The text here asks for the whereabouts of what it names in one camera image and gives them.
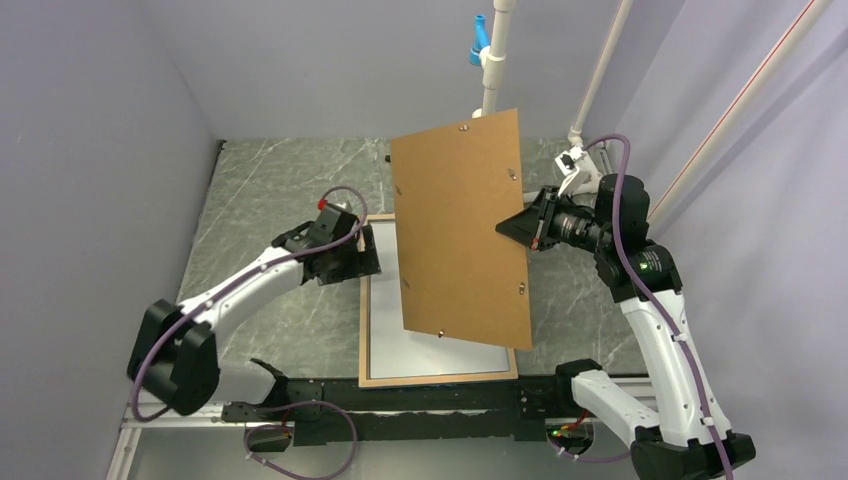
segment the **red stripe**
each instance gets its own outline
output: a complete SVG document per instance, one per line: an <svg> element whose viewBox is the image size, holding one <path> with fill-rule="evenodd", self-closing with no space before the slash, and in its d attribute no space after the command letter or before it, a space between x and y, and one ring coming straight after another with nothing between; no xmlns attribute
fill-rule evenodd
<svg viewBox="0 0 848 480"><path fill-rule="evenodd" d="M663 196L660 198L660 200L657 202L657 204L654 205L654 208L651 209L651 213L648 214L648 216L651 216L651 215L654 214L654 212L657 210L657 208L660 206L660 204L663 202L663 200L665 200L665 198L668 196L668 194L674 189L674 186L677 185L677 182L680 180L680 177L683 176L683 174L686 172L686 170L689 168L689 166L692 165L692 162L695 160L695 158L698 156L698 154L701 153L701 150L704 149L704 145L706 145L707 142L710 141L710 138L712 138L715 131L718 130L718 127L721 126L722 122L724 122L724 119L727 118L727 116L730 114L730 111L733 110L733 107L735 107L736 104L739 103L739 100L742 98L743 95L745 95L745 92L748 91L748 88L751 86L752 83L754 83L754 80L756 80L756 78L757 78L757 76L759 76L760 72L763 71L763 68L765 68L765 66L768 64L768 62L774 56L774 54L777 53L777 51L780 49L780 46L783 45L783 42L786 40L786 38L789 36L789 34L792 33L792 30L794 30L795 27L798 25L798 22L800 22L801 19L804 18L804 15L807 14L807 10L809 10L810 7L813 6L814 3L816 3L816 0L811 0L810 3L808 3L807 6L804 8L804 10L801 11L801 14L798 15L798 18L795 19L795 22L792 24L792 26L789 27L789 30L787 30L786 33L783 34L783 37L780 38L780 41L777 42L777 45L775 45L774 48L771 50L768 57L766 57L765 61L760 65L760 68L758 68L757 71L754 72L754 76L752 76L751 79L748 80L748 83L745 84L745 87L742 88L742 91L739 92L739 95L736 96L736 98L733 100L733 103L730 104L730 107L727 108L727 110L724 112L724 115L722 115L721 118L719 119L718 123L715 124L713 129L710 131L710 134L707 135L707 138L705 138L704 141L701 142L701 145L698 147L697 150L695 150L695 153L692 154L692 157L689 159L688 162L686 162L686 165L683 166L683 170L681 170L680 173L677 174L677 177L674 179L674 181L671 182L671 186L669 186L668 189L665 191L665 193L663 193Z"/></svg>

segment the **white pipe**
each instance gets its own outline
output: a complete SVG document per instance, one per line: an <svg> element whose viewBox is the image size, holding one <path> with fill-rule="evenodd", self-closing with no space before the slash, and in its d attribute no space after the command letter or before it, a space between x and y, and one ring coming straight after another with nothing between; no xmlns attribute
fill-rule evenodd
<svg viewBox="0 0 848 480"><path fill-rule="evenodd" d="M745 107L757 95L757 92L765 85L769 78L777 71L780 64L792 52L799 40L804 38L804 35L810 30L810 27L818 20L832 0L810 0L807 6L798 14L795 21L789 26L786 32L780 37L780 40L772 47L771 51L766 55L766 58L760 63L760 66L742 87L742 90L733 99L733 102L724 111L724 114L719 118L718 122L713 126L710 133L701 142L686 165L677 174L677 177L671 182L671 185L666 189L663 196L654 205L648 219L652 220L654 225L660 224L665 220L669 210L677 201L678 197L688 190L689 184L700 177L704 170L704 160L711 158L713 150L716 146L724 143L724 136L730 130L733 123L739 117L739 114L745 110Z"/></svg>
<svg viewBox="0 0 848 480"><path fill-rule="evenodd" d="M607 41L604 43L604 49L601 50L601 56L598 58L598 64L595 66L595 73L592 74L592 81L586 90L586 96L583 97L583 103L580 105L580 111L577 113L577 119L574 120L568 132L568 140L574 146L583 147L583 138L581 137L583 134L583 123L586 121L586 115L589 114L589 109L592 108L592 102L595 101L595 94L598 93L601 80L604 79L604 73L607 71L607 65L609 65L612 52L615 50L615 45L621 36L621 30L624 29L624 21L627 20L627 14L630 13L630 5L632 3L632 0L621 0L621 3L618 4L618 11L615 13L609 35L607 35Z"/></svg>
<svg viewBox="0 0 848 480"><path fill-rule="evenodd" d="M506 60L506 34L509 17L517 0L495 0L495 20L492 24L492 44L480 51L483 66L483 108L481 115L494 113L498 100L498 87Z"/></svg>

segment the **gray marble tabletop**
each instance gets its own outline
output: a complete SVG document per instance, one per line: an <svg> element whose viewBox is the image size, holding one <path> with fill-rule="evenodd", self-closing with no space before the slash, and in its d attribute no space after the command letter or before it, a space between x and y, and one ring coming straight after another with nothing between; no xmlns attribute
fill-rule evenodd
<svg viewBox="0 0 848 480"><path fill-rule="evenodd" d="M563 141L522 140L525 191L561 180L552 160L565 147ZM372 213L393 212L388 153L385 139L227 142L180 299L217 285L278 234L314 220L317 200L334 185L358 189ZM343 194L333 198L345 199ZM587 357L610 373L646 372L636 339L597 278L591 254L559 246L529 253L529 259L534 348L516 352L520 373L550 374L562 362ZM326 287L310 282L280 296L240 326L223 352L226 361L257 357L293 377L355 377L358 355L358 281Z"/></svg>

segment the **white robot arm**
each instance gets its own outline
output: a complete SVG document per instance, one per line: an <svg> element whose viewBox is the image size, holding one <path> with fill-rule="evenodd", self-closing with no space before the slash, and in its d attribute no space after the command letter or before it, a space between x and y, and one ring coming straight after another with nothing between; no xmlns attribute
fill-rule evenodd
<svg viewBox="0 0 848 480"><path fill-rule="evenodd" d="M544 187L530 205L496 230L531 250L566 243L594 254L598 275L635 333L658 411L628 395L589 359L557 367L563 401L592 412L630 447L639 478L713 478L726 470L721 454L733 468L754 458L753 442L732 431L703 375L674 260L668 250L647 239L650 199L644 185L623 176L616 191L617 180L617 175L601 179L594 209L571 202L567 195L573 191L571 185ZM612 231L615 195L620 195L619 245Z"/></svg>
<svg viewBox="0 0 848 480"><path fill-rule="evenodd" d="M159 300L147 309L127 365L136 417L145 419L138 413L142 387L181 415L205 405L219 384L237 377L218 363L225 340L274 298L313 278L326 285L380 272L371 227L362 224L364 215L357 218L325 200L319 208L317 220L278 236L256 260L219 285L179 305ZM272 374L267 381L234 389L238 398L220 398L218 392L216 399L257 402L276 378L284 378L273 367L255 363Z"/></svg>

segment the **blue pipe fitting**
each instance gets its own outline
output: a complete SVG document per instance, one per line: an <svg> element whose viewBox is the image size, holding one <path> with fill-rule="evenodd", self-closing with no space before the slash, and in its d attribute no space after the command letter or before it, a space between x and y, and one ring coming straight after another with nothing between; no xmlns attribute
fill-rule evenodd
<svg viewBox="0 0 848 480"><path fill-rule="evenodd" d="M480 50L488 47L491 42L489 41L489 34L486 33L486 16L477 15L474 17L474 21L474 45L471 46L471 54L468 56L468 61L471 62L471 65L479 67Z"/></svg>

